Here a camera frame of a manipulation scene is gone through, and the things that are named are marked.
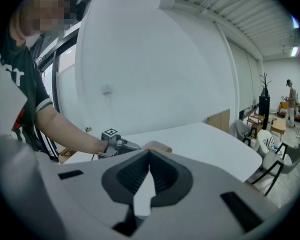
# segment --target ceiling light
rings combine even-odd
[[[293,21],[293,28],[298,29],[300,27],[299,22],[293,16],[292,16],[292,21]]]
[[[292,57],[296,56],[297,51],[298,51],[298,46],[293,47],[292,52],[291,52],[291,56]]]

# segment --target ceiling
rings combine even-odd
[[[263,59],[290,58],[298,46],[300,30],[277,0],[176,0],[202,7],[236,26],[261,52]]]

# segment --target gray chair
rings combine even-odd
[[[250,147],[251,140],[254,139],[251,137],[251,133],[255,131],[254,135],[257,136],[257,129],[245,125],[244,122],[242,122],[240,119],[238,119],[235,122],[235,128],[236,128],[236,138],[243,143],[247,142],[247,145]],[[257,151],[259,149],[260,143],[257,139],[254,140],[255,140],[255,145],[252,147],[252,149],[254,151]]]
[[[278,152],[281,150],[282,147],[284,148],[284,152],[282,155],[282,158],[278,155]],[[291,159],[291,164],[285,163],[285,155],[288,154]],[[300,162],[300,147],[294,148],[291,146],[288,146],[285,143],[282,143],[280,147],[277,149],[277,151],[274,153],[272,151],[269,151],[263,161],[262,161],[262,167],[265,170],[265,172],[257,178],[254,182],[252,182],[252,185],[257,183],[259,180],[261,180],[264,176],[267,174],[270,174],[271,176],[274,176],[273,181],[269,187],[269,189],[266,191],[265,196],[270,192],[274,184],[276,183],[280,173],[288,174],[290,173]]]

